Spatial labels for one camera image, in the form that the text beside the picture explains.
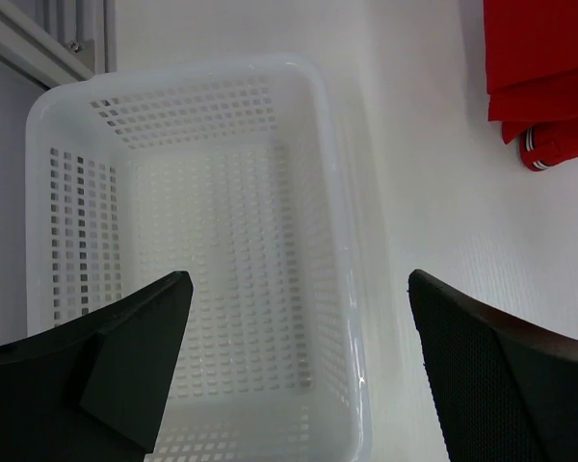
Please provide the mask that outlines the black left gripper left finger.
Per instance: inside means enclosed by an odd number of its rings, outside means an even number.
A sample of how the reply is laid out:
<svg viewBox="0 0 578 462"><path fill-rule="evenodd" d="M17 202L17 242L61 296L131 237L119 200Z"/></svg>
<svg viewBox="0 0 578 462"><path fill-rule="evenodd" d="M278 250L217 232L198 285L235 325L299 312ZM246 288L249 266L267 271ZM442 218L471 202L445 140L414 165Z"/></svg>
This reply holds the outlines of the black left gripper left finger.
<svg viewBox="0 0 578 462"><path fill-rule="evenodd" d="M142 461L154 450L194 286L175 271L0 346L0 461Z"/></svg>

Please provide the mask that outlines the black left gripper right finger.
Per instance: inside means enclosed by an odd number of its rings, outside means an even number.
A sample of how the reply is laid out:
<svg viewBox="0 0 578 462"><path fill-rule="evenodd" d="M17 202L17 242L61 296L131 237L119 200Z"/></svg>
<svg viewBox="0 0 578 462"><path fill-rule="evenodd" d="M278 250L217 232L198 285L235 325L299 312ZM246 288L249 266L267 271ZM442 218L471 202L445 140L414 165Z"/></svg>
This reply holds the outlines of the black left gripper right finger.
<svg viewBox="0 0 578 462"><path fill-rule="evenodd" d="M408 297L452 461L578 461L578 340L423 270Z"/></svg>

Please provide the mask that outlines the red trousers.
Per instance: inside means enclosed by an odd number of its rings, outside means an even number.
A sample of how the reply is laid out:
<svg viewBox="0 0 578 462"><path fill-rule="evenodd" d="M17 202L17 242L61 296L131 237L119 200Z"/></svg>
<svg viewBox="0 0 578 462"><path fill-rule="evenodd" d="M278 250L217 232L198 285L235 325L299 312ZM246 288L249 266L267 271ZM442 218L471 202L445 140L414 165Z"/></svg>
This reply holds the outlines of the red trousers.
<svg viewBox="0 0 578 462"><path fill-rule="evenodd" d="M522 164L578 158L578 1L485 1L488 118Z"/></svg>

